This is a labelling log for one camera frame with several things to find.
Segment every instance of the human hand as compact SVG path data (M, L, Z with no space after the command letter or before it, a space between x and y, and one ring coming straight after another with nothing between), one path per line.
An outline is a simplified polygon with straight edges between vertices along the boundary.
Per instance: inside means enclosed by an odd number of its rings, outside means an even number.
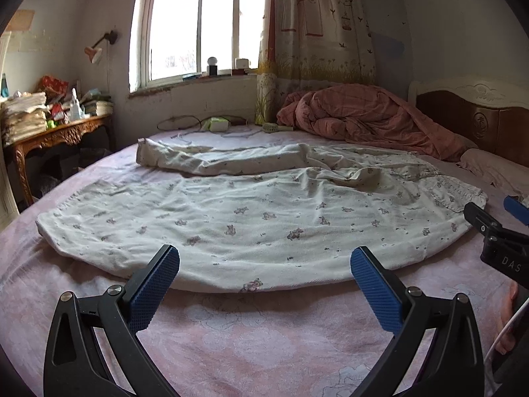
M496 336L498 336L503 327L507 324L507 322L509 322L509 319L512 318L512 315L514 314L514 312L512 311L512 305L514 304L514 301L517 296L518 284L514 281L511 281L509 286L509 293L502 300L500 314L498 319L496 320L498 328L498 333L496 334ZM498 351L502 355L505 355L508 352L512 351L515 344L516 340L512 335L512 330L508 330L496 345L496 351Z

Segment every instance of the pink lamp shade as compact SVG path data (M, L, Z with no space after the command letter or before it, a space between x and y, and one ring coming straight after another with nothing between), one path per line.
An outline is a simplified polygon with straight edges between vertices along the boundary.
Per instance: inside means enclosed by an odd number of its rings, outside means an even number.
M90 58L90 62L92 64L97 64L101 60L102 48L96 47L94 49L93 47L86 47L85 48L85 54L88 55L88 58Z

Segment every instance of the carved table leg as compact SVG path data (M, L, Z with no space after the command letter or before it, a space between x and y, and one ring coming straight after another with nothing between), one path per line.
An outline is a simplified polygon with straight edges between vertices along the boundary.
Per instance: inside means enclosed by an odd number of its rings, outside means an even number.
M31 195L30 184L26 176L26 157L21 147L15 147L15 161L17 163L16 167L20 185L24 191L24 198L26 199L27 205L31 206L33 204L33 196Z
M112 118L106 118L104 126L106 135L108 136L108 145L110 146L110 151L116 152L116 136L114 133Z

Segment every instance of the bottle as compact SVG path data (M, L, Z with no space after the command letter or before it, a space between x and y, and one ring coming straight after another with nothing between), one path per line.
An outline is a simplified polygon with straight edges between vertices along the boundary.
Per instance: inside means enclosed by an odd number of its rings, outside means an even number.
M5 78L5 73L2 74L2 86L0 88L0 95L2 95L2 97L4 98L9 97L9 89L7 89L7 80Z
M84 119L85 114L83 110L81 109L81 106L79 104L79 100L77 99L77 92L75 88L71 90L72 94L72 100L71 100L71 107L70 107L70 121Z

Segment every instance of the curtain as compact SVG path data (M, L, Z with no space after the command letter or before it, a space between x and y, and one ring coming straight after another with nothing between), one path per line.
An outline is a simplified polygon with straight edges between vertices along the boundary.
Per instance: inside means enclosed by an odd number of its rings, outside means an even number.
M285 97L340 83L374 83L360 0L265 0L256 124L275 122Z

